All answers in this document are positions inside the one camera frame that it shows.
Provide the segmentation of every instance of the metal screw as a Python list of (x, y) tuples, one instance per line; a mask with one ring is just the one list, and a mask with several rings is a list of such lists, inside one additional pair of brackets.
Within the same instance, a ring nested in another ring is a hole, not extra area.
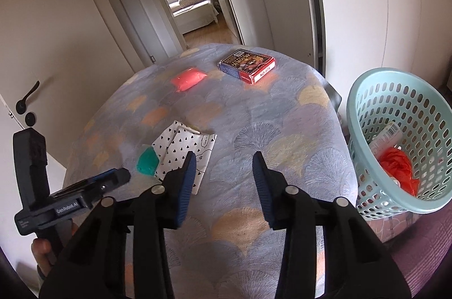
[(153, 194), (162, 194), (163, 192), (165, 192), (165, 187), (161, 184), (155, 185), (151, 188), (151, 192)]
[(294, 185), (288, 185), (286, 187), (286, 193), (288, 194), (297, 194), (300, 190), (298, 189), (298, 187), (294, 186)]
[(114, 203), (114, 199), (111, 197), (105, 197), (100, 201), (102, 207), (110, 207)]
[(347, 207), (349, 205), (349, 202), (346, 198), (344, 197), (339, 197), (336, 200), (336, 203), (340, 206), (340, 207)]

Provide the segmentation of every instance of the table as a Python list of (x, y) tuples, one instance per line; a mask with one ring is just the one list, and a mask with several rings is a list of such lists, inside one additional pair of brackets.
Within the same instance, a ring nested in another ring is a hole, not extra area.
[[(135, 74), (87, 124), (74, 143), (65, 185), (110, 168), (130, 170), (130, 182), (112, 193), (124, 200), (156, 183), (136, 171), (142, 144), (151, 144), (175, 120), (218, 135), (182, 228), (166, 231), (176, 298), (273, 299), (284, 231), (265, 222), (251, 160), (262, 151), (268, 167), (312, 197), (356, 201), (357, 180), (324, 79), (308, 65), (274, 51), (244, 47), (276, 59), (276, 68), (248, 85), (218, 70), (240, 45), (209, 44)], [(189, 67), (208, 76), (177, 93), (170, 79)], [(324, 282), (318, 230), (317, 288)], [(132, 290), (127, 258), (127, 294)]]

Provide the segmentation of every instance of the door handle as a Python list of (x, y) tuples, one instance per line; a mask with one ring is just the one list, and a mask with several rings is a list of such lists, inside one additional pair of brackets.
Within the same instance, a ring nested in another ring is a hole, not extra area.
[(28, 94), (26, 94), (26, 95), (23, 97), (23, 99), (19, 100), (19, 101), (16, 103), (16, 112), (17, 112), (18, 114), (24, 114), (24, 113), (27, 111), (27, 103), (26, 103), (26, 101), (27, 101), (28, 97), (29, 97), (33, 92), (35, 92), (35, 91), (38, 89), (38, 87), (39, 87), (39, 81), (35, 83), (35, 85), (33, 86), (33, 88), (28, 92)]

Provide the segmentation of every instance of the laundry basket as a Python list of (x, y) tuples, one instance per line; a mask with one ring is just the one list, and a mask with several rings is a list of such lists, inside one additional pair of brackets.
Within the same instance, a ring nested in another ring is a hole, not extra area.
[[(452, 199), (452, 111), (424, 80), (391, 68), (369, 70), (352, 86), (347, 121), (358, 177), (357, 209), (366, 220), (407, 210), (430, 213)], [(409, 156), (414, 178), (421, 180), (416, 197), (388, 177), (368, 147), (390, 121), (403, 132), (396, 147)]]

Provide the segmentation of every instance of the white paper with hearts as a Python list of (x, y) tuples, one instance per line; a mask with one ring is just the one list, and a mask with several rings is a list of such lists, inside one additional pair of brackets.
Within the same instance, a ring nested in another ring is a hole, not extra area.
[(182, 167), (187, 152), (193, 151), (196, 155), (196, 175), (192, 194), (197, 194), (215, 140), (216, 134), (200, 134), (198, 131), (175, 121), (152, 144), (160, 160), (155, 176), (163, 180), (166, 173)]

